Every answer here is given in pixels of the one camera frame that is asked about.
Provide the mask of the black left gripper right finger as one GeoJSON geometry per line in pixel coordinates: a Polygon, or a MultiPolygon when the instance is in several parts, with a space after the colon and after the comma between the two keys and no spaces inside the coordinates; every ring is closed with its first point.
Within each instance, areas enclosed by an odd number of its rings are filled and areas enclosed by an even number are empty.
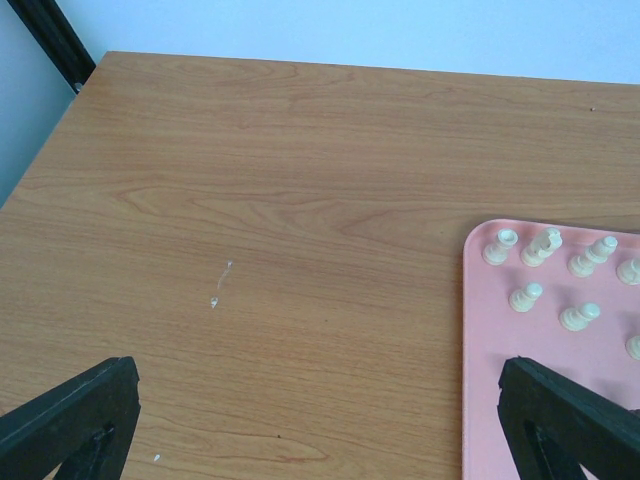
{"type": "Polygon", "coordinates": [[[505,361],[499,421],[521,479],[639,477],[639,413],[527,357],[505,361]]]}

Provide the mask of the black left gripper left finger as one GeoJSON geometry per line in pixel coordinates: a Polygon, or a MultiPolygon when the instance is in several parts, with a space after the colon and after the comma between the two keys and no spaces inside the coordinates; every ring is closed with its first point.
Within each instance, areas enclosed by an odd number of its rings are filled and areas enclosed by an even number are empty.
{"type": "Polygon", "coordinates": [[[112,357],[1,417],[3,479],[119,479],[141,406],[131,356],[112,357]]]}

